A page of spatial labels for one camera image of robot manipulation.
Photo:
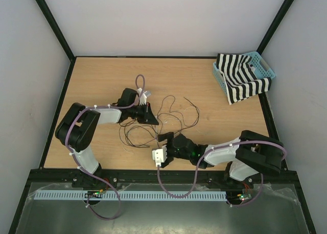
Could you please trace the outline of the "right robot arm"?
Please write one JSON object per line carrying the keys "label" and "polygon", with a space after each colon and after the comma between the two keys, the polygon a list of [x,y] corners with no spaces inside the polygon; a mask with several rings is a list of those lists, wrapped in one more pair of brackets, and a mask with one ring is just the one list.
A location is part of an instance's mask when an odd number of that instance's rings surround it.
{"label": "right robot arm", "polygon": [[157,167],[164,168],[176,158],[188,160],[197,169],[227,162],[229,165],[223,181],[230,188],[257,173],[278,176],[287,155],[282,142],[250,130],[244,130],[239,137],[219,145],[196,144],[183,134],[175,136],[173,132],[160,134],[158,140],[167,142],[152,150]]}

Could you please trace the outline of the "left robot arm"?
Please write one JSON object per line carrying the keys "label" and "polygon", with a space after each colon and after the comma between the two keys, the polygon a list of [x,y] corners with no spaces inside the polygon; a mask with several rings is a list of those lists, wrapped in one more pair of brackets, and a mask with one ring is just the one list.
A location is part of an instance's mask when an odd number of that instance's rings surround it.
{"label": "left robot arm", "polygon": [[59,123],[55,137],[69,149],[69,154],[84,172],[84,181],[89,186],[98,186],[102,174],[97,171],[101,165],[96,160],[90,143],[99,124],[119,124],[129,118],[140,124],[158,125],[147,98],[149,91],[125,88],[114,105],[86,107],[74,103]]}

